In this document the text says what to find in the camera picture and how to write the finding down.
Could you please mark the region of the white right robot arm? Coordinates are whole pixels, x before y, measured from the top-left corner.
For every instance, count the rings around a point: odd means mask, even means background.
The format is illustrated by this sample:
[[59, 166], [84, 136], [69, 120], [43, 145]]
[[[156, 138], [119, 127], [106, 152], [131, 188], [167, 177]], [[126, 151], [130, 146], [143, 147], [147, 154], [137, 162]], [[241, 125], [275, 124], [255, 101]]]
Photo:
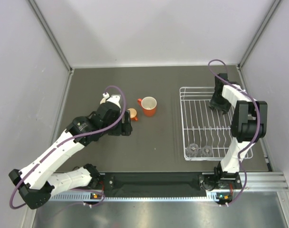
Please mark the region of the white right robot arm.
[[252, 98], [237, 83], [230, 82], [226, 73], [220, 73], [215, 76], [214, 94], [209, 107], [223, 114], [234, 108], [228, 152], [214, 168], [214, 174], [201, 175], [199, 181], [202, 189], [212, 191], [226, 188], [240, 179], [239, 171], [246, 153], [266, 134], [268, 105], [265, 101]]

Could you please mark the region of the large orange mug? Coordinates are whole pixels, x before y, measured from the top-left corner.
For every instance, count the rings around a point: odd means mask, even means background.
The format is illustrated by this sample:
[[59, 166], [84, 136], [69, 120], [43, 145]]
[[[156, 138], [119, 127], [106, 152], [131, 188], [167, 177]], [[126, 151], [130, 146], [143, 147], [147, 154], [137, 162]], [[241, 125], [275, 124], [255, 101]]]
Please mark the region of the large orange mug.
[[144, 97], [142, 99], [138, 99], [137, 102], [147, 117], [152, 117], [156, 113], [157, 101], [154, 97]]

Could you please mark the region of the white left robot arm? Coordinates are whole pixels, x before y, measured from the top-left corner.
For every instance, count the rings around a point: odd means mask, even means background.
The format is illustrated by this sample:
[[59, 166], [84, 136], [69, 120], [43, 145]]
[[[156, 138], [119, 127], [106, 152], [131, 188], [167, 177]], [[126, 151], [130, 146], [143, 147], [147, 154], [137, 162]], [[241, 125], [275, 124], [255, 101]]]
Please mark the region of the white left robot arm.
[[97, 168], [85, 164], [80, 168], [58, 173], [57, 169], [74, 154], [104, 135], [129, 136], [132, 132], [128, 110], [106, 102], [88, 116], [79, 116], [65, 128], [59, 138], [27, 167], [13, 169], [9, 178], [30, 209], [43, 206], [48, 200], [68, 190], [94, 190], [101, 186], [102, 178]]

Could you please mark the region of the small orange cup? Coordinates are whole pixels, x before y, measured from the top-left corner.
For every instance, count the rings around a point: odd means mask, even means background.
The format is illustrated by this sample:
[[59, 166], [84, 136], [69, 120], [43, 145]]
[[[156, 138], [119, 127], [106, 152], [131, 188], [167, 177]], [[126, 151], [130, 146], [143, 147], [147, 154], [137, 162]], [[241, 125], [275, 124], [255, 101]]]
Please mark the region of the small orange cup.
[[134, 108], [129, 108], [128, 111], [130, 112], [130, 119], [133, 121], [138, 121], [137, 110]]

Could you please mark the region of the clear glass cup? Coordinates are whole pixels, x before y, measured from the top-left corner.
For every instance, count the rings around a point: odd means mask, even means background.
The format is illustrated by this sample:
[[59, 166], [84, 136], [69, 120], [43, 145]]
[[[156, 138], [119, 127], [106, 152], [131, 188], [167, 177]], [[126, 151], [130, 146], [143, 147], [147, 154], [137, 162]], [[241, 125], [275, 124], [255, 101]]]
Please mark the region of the clear glass cup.
[[200, 149], [196, 143], [191, 143], [186, 148], [186, 157], [196, 158], [198, 157]]
[[211, 146], [204, 146], [200, 149], [201, 157], [212, 157], [213, 156], [213, 148]]

